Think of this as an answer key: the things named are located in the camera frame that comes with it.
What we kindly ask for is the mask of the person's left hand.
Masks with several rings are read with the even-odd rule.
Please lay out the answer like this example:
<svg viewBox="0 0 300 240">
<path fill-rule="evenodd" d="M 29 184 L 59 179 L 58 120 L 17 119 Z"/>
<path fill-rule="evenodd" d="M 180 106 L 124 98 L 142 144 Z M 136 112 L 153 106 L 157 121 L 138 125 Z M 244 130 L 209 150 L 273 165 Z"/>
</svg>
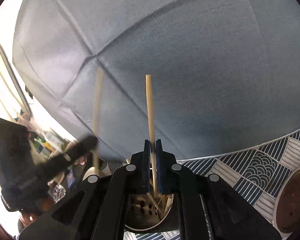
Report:
<svg viewBox="0 0 300 240">
<path fill-rule="evenodd" d="M 43 213 L 49 211 L 55 202 L 52 197 L 44 197 L 35 201 L 29 207 L 23 208 L 20 211 L 20 221 L 23 226 L 27 227 L 35 220 L 37 220 Z"/>
</svg>

